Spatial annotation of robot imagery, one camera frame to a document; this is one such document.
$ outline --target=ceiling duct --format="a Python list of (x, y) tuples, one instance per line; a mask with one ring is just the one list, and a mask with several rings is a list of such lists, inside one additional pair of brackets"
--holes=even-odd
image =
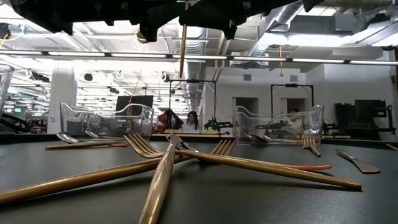
[[(179, 36), (182, 36), (182, 29), (179, 29), (178, 31)], [(195, 39), (202, 39), (205, 38), (205, 30), (204, 28), (201, 27), (188, 27), (187, 29), (187, 40), (186, 45), (185, 45), (185, 52), (188, 55), (195, 55), (195, 54), (203, 54), (205, 51), (205, 43), (200, 40), (195, 40)], [(190, 62), (189, 60), (186, 60), (187, 62), (187, 70), (185, 73), (185, 79), (186, 80), (199, 80), (202, 79), (201, 77), (201, 63), (200, 62)], [(185, 85), (188, 94), (190, 95), (190, 107), (191, 110), (197, 110), (199, 108), (200, 104), (200, 97), (201, 97), (201, 89), (202, 89), (202, 84), (189, 84), (189, 83), (182, 83), (182, 85)]]
[[(268, 32), (270, 31), (289, 31), (290, 22), (292, 22), (294, 17), (303, 9), (303, 7), (303, 2), (297, 1), (292, 4), (288, 4), (286, 6), (274, 9), (268, 16), (263, 17), (259, 25), (259, 29), (263, 33), (263, 35), (255, 44), (255, 46), (247, 52), (246, 56), (263, 56), (267, 48), (269, 47), (269, 43), (272, 42), (269, 39), (269, 36), (266, 34), (269, 34)], [(235, 62), (231, 63), (232, 67), (239, 67), (243, 69), (249, 69), (251, 67), (263, 68), (267, 65), (267, 62), (242, 62), (240, 64), (237, 64)]]

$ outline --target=workbench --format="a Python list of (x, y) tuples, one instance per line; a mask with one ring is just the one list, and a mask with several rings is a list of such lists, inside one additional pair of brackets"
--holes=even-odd
[[(0, 145), (0, 191), (144, 161), (133, 149), (45, 151), (60, 142)], [(151, 142), (165, 150), (166, 142)], [(215, 143), (191, 143), (210, 152)], [(335, 148), (380, 168), (364, 175)], [(237, 145), (232, 156), (297, 165), (332, 164), (321, 172), (362, 183), (363, 191), (296, 180), (196, 159), (177, 164), (158, 223), (397, 223), (398, 152), (322, 145), (322, 157), (300, 146)], [(0, 208), (1, 224), (138, 223), (152, 172)]]

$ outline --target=doorway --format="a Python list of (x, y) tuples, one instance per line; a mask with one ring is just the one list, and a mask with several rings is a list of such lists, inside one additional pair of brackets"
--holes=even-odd
[(246, 98), (246, 97), (236, 97), (233, 98), (235, 102), (235, 106), (243, 106), (250, 113), (258, 114), (259, 113), (259, 98)]
[(287, 112), (292, 111), (293, 109), (297, 108), (300, 111), (305, 111), (305, 99), (300, 98), (288, 98), (286, 99), (287, 103)]

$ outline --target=ceiling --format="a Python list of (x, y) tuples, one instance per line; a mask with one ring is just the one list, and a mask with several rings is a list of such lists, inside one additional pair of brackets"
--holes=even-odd
[[(295, 23), (303, 23), (299, 19), (310, 18), (310, 21), (321, 21), (322, 18), (330, 19), (337, 14), (352, 16), (353, 13), (370, 12), (383, 6), (389, 6), (391, 1), (382, 0), (326, 0), (320, 6), (315, 7), (309, 13), (301, 10), (298, 16), (292, 21), (292, 28)], [(261, 15), (248, 18), (248, 21), (239, 26), (234, 40), (225, 40), (220, 30), (204, 29), (199, 38), (193, 37), (190, 42), (204, 43), (201, 54), (246, 54), (259, 42), (262, 37), (260, 28), (265, 21)], [(128, 21), (116, 21), (114, 26), (107, 26), (105, 22), (78, 22), (74, 24), (74, 35), (58, 33), (52, 34), (39, 27), (31, 21), (25, 20), (17, 15), (7, 4), (0, 6), (0, 22), (10, 24), (12, 41), (5, 41), (0, 50), (39, 50), (39, 51), (69, 51), (69, 52), (136, 52), (136, 53), (164, 53), (179, 54), (182, 26), (178, 19), (173, 19), (161, 27), (158, 32), (158, 41), (142, 44), (136, 38), (139, 26), (132, 26)], [(189, 27), (188, 33), (193, 33), (196, 28)], [(289, 40), (294, 34), (288, 34)], [(368, 45), (350, 45), (350, 47), (309, 47), (284, 44), (281, 48), (270, 45), (266, 48), (265, 54), (272, 57), (303, 57), (303, 58), (357, 58), (376, 59), (382, 54), (379, 47)], [(35, 110), (37, 103), (24, 101), (16, 104), (32, 105), (33, 113), (43, 113), (50, 98), (50, 87), (48, 83), (42, 83), (29, 78), (28, 70), (32, 70), (51, 79), (53, 60), (42, 58), (19, 58), (2, 57), (2, 63), (8, 63), (16, 69), (12, 84), (43, 84), (44, 87), (14, 87), (10, 95), (18, 98), (39, 97), (44, 109)], [(78, 106), (98, 108), (101, 110), (112, 110), (116, 104), (117, 94), (110, 93), (104, 86), (117, 87), (119, 95), (154, 95), (156, 110), (169, 105), (169, 84), (162, 81), (162, 74), (170, 75), (170, 78), (177, 79), (180, 67), (179, 62), (143, 62), (143, 61), (96, 61), (96, 60), (74, 60), (75, 70), (79, 75), (78, 86), (87, 88), (78, 89)], [(188, 70), (188, 63), (185, 63), (184, 70)], [(214, 62), (202, 61), (199, 68), (202, 70), (196, 78), (205, 78), (205, 67), (214, 67)], [(284, 68), (297, 68), (301, 72), (307, 72), (316, 64), (310, 63), (286, 63)], [(280, 68), (279, 62), (270, 62), (267, 69)], [(86, 73), (93, 75), (93, 81), (84, 79)], [(176, 93), (172, 98), (172, 108), (180, 114), (186, 114), (195, 110), (200, 104), (201, 88), (192, 91), (192, 87), (178, 82), (172, 83)]]

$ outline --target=knife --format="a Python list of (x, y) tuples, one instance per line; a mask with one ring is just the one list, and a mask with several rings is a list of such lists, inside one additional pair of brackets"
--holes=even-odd
[(377, 167), (372, 166), (371, 164), (368, 164), (364, 161), (361, 161), (354, 156), (352, 156), (350, 153), (342, 150), (342, 149), (336, 149), (336, 152), (339, 156), (349, 160), (352, 162), (362, 173), (364, 174), (377, 174), (380, 173), (380, 169)]

